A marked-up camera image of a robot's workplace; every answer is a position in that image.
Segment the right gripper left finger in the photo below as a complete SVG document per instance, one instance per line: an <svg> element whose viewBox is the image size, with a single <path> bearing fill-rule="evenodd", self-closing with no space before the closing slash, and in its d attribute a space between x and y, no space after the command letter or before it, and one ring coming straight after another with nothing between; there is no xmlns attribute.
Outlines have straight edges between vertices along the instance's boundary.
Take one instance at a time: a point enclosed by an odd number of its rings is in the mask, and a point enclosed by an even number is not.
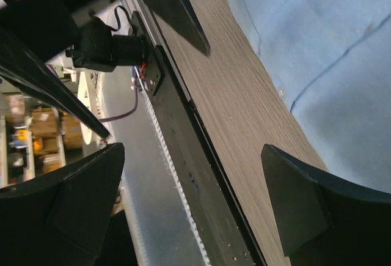
<svg viewBox="0 0 391 266"><path fill-rule="evenodd" d="M1 265L93 265L125 162L123 144L1 189Z"/></svg>

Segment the light blue long sleeve shirt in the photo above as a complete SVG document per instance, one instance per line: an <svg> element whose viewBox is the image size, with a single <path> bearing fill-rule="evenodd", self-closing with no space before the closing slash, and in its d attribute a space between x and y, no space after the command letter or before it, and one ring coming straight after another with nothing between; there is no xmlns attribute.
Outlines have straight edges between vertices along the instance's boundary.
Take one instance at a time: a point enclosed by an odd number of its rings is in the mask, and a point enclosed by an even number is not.
<svg viewBox="0 0 391 266"><path fill-rule="evenodd" d="M390 191L390 0L228 0L327 170Z"/></svg>

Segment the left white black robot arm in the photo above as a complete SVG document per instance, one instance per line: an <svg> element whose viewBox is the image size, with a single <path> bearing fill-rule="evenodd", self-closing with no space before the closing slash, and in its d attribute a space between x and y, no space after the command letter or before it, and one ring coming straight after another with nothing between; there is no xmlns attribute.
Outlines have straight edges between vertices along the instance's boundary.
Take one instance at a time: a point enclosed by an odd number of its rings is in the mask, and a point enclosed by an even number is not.
<svg viewBox="0 0 391 266"><path fill-rule="evenodd" d="M101 138L110 133L48 68L60 53L74 67L111 72L136 65L143 44L117 35L98 13L117 0L3 0L1 77L22 92L75 116Z"/></svg>

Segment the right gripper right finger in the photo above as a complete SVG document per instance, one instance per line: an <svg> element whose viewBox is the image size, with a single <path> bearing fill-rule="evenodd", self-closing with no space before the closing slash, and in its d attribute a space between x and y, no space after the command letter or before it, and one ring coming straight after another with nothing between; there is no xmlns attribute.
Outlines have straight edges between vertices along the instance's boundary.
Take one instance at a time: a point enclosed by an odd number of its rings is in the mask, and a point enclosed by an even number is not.
<svg viewBox="0 0 391 266"><path fill-rule="evenodd" d="M283 254L292 265L390 265L390 194L270 144L261 161Z"/></svg>

